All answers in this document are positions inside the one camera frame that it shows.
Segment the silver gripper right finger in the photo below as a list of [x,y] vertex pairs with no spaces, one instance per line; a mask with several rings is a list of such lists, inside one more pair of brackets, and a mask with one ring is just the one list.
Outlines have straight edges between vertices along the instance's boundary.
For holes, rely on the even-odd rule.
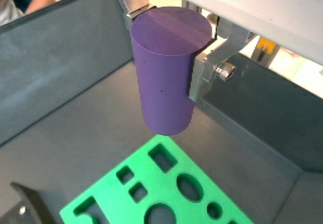
[[227,60],[253,40],[253,32],[226,19],[219,19],[217,35],[225,42],[215,46],[217,41],[211,41],[210,52],[201,52],[195,57],[190,86],[190,98],[195,102],[211,91],[217,78],[227,81],[233,77],[237,66]]

